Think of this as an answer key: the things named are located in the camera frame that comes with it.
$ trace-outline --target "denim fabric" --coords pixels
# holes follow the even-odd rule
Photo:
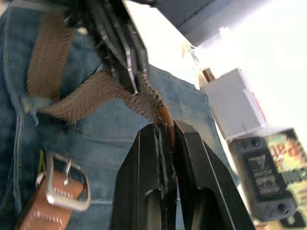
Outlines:
[[[76,124],[50,115],[30,114],[26,75],[37,38],[41,12],[9,7],[0,19],[0,229],[14,227],[35,191],[39,151],[71,157],[89,177],[92,201],[73,212],[69,230],[108,228],[117,171],[137,132],[149,124],[122,100],[108,101]],[[101,65],[87,35],[76,33],[63,72],[62,97],[75,90]],[[164,97],[174,119],[196,127],[205,142],[230,169],[206,95],[169,73],[150,66],[150,81]],[[177,229],[183,230],[180,200]]]

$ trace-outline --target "strap stitching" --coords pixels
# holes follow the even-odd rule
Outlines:
[[[27,230],[29,229],[29,227],[31,226],[31,222],[34,218],[37,218],[37,219],[45,219],[45,220],[49,220],[49,221],[52,221],[54,223],[58,223],[60,226],[59,226],[59,230],[62,230],[62,227],[63,227],[63,221],[61,218],[57,218],[57,217],[53,217],[53,216],[49,216],[49,215],[45,215],[45,214],[41,214],[40,211],[37,211],[37,212],[34,212],[31,214],[28,222],[27,222],[27,225],[24,227],[24,230]]]
[[[59,193],[59,194],[61,194],[61,195],[63,195],[63,196],[67,196],[68,198],[73,199],[73,194],[71,194],[69,192],[63,191],[63,190],[61,190],[61,189],[59,189],[57,187],[54,187],[54,191]]]

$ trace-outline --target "metal buckle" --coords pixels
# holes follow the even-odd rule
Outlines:
[[[63,161],[67,163],[67,167],[65,170],[65,174],[67,177],[67,179],[64,182],[65,186],[69,186],[68,173],[71,167],[81,172],[83,179],[84,179],[84,189],[86,190],[85,201],[74,200],[66,196],[60,195],[59,193],[56,192],[52,184],[53,171],[54,171],[53,169],[53,159],[54,158],[59,161]],[[47,197],[47,201],[52,205],[55,205],[58,207],[65,207],[65,208],[68,208],[74,211],[79,211],[79,212],[85,211],[89,207],[90,201],[91,201],[91,192],[90,192],[88,178],[84,174],[80,166],[72,162],[71,159],[63,157],[54,152],[49,152],[47,154],[46,197]]]

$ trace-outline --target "silver buckle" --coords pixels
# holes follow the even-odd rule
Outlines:
[[[65,186],[69,186],[68,173],[71,167],[81,172],[83,179],[84,179],[84,189],[86,190],[86,199],[84,201],[74,200],[66,196],[60,195],[59,193],[56,192],[52,184],[53,171],[54,171],[53,169],[53,159],[54,158],[59,161],[63,161],[67,163],[67,167],[65,170],[65,174],[66,174],[66,180],[64,182]],[[63,157],[54,152],[49,152],[47,154],[46,197],[47,197],[47,201],[52,205],[55,205],[58,207],[65,207],[65,208],[68,208],[74,211],[79,211],[79,212],[85,211],[89,207],[90,201],[91,201],[91,192],[90,192],[88,178],[82,171],[81,167],[77,165],[76,163],[72,162],[71,159]]]

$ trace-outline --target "blue jeans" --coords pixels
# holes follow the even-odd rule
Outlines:
[[[90,180],[92,201],[73,212],[67,229],[107,229],[117,171],[137,132],[149,124],[122,100],[108,101],[76,124],[38,113],[36,125],[26,75],[37,38],[41,12],[9,7],[0,19],[0,229],[14,227],[35,191],[40,150],[72,158]],[[101,65],[89,36],[76,33],[63,72],[60,93],[67,96]],[[172,117],[193,125],[230,169],[219,140],[207,96],[187,82],[150,66],[150,82],[167,102]],[[180,200],[177,229],[183,230]]]

